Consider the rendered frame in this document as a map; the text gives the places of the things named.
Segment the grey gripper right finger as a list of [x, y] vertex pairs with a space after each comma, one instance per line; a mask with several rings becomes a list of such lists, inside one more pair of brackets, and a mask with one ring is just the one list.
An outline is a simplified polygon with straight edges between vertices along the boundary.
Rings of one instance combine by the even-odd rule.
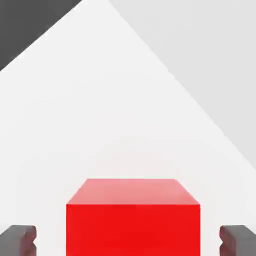
[[245, 225], [222, 225], [219, 256], [256, 256], [256, 234]]

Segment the small red cube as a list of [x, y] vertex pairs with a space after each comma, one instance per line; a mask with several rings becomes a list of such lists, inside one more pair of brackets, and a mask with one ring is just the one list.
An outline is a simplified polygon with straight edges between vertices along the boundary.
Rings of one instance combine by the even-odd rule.
[[66, 205], [66, 256], [201, 256], [200, 230], [176, 179], [88, 179]]

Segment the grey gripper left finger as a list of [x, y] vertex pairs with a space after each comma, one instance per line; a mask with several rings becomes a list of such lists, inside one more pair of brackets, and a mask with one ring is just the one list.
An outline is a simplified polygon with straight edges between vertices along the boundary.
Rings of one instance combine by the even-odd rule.
[[0, 256], [37, 256], [34, 225], [11, 225], [0, 234]]

